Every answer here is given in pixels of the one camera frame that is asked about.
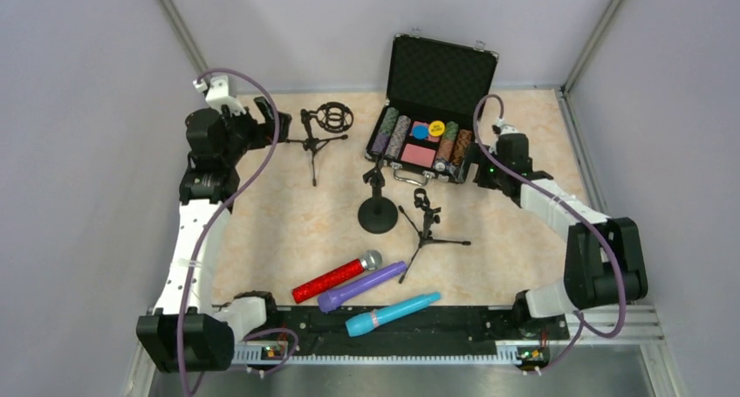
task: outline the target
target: case handle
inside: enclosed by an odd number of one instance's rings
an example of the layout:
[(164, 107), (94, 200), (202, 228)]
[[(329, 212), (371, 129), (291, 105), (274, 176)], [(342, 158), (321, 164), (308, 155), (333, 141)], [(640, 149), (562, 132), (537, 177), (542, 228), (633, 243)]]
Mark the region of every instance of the case handle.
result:
[(406, 183), (410, 183), (414, 186), (427, 186), (427, 183), (429, 183), (429, 179), (432, 178), (432, 175), (424, 172), (424, 181), (415, 181), (414, 179), (409, 179), (407, 177), (398, 176), (398, 171), (401, 170), (401, 165), (398, 163), (391, 163), (391, 168), (394, 170), (394, 179), (396, 181), (404, 181)]

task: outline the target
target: round black base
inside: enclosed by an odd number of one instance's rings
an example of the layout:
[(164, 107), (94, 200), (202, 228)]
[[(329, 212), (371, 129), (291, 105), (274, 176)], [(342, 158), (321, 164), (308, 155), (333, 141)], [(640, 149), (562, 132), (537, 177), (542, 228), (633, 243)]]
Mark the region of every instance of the round black base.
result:
[(365, 231), (383, 234), (395, 227), (398, 222), (398, 209), (388, 198), (370, 198), (360, 205), (357, 219), (360, 220), (360, 225)]

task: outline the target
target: yellow dealer chip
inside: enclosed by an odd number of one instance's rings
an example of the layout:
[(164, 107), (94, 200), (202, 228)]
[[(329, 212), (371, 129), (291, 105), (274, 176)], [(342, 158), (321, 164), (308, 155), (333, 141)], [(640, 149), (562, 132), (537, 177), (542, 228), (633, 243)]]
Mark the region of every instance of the yellow dealer chip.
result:
[(429, 124), (429, 135), (433, 137), (441, 137), (444, 133), (444, 123), (440, 120), (436, 120)]

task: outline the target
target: black case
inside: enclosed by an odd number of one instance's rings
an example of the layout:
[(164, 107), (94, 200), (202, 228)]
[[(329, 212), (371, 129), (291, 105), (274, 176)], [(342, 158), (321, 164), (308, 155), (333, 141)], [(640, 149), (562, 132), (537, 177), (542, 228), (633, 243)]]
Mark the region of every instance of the black case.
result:
[[(460, 129), (472, 131), (473, 112), (478, 101), (489, 93), (497, 64), (498, 54), (493, 51), (412, 35), (396, 35), (388, 72), (386, 104), (380, 111), (378, 122), (365, 147), (365, 157), (370, 161), (377, 158), (370, 150), (386, 110), (391, 106), (398, 109), (400, 115), (407, 115), (411, 120), (427, 123), (441, 120), (445, 125), (454, 121)], [(439, 146), (431, 141), (412, 140), (407, 134), (399, 158), (385, 157), (386, 164), (394, 169), (396, 180), (417, 186), (426, 185), (432, 178), (453, 183), (465, 181), (469, 162), (463, 163), (463, 171), (455, 178), (447, 172), (401, 161), (403, 150), (409, 141), (434, 150)], [(474, 147), (475, 142), (470, 144), (469, 150)], [(402, 177), (398, 174), (400, 170), (422, 175), (423, 181)]]

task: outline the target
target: robotic arm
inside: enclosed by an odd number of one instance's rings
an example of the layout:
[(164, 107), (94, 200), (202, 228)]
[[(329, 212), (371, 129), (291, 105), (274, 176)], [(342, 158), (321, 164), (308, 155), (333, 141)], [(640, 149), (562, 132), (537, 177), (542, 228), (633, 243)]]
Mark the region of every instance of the robotic arm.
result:
[(481, 157), (474, 182), (482, 188), (500, 189), (522, 209), (535, 214), (566, 241), (565, 273), (558, 281), (537, 289), (521, 291), (513, 311), (520, 323), (533, 318), (546, 318), (577, 310), (618, 302), (612, 266), (606, 263), (599, 242), (586, 226), (560, 203), (567, 202), (609, 242), (624, 278), (627, 301), (643, 298), (648, 293), (648, 279), (642, 258), (637, 225), (629, 218), (612, 218), (597, 212), (574, 195), (568, 195), (543, 171), (532, 171), (529, 141), (514, 126), (499, 119), (493, 126), (497, 142), (489, 152), (506, 167), (544, 188), (557, 198), (545, 196), (523, 184)]
[[(213, 311), (211, 289), (216, 257), (231, 209), (222, 212), (211, 226), (197, 260), (191, 263), (190, 256), (204, 224), (238, 189), (236, 164), (248, 150), (272, 143), (275, 119), (266, 99), (260, 97), (255, 103), (264, 123), (257, 123), (249, 109), (233, 96), (227, 76), (216, 76), (209, 85), (195, 82), (195, 88), (204, 93), (210, 108), (195, 111), (185, 119), (190, 152), (180, 183), (180, 231), (175, 252), (159, 299), (136, 325), (139, 341), (162, 372), (177, 371), (176, 320), (191, 264), (194, 276), (184, 323), (188, 370), (227, 369), (234, 356), (235, 338), (244, 337), (267, 319), (269, 297), (260, 293), (242, 294), (229, 306)], [(280, 123), (278, 142), (287, 139), (291, 116), (280, 113)]]

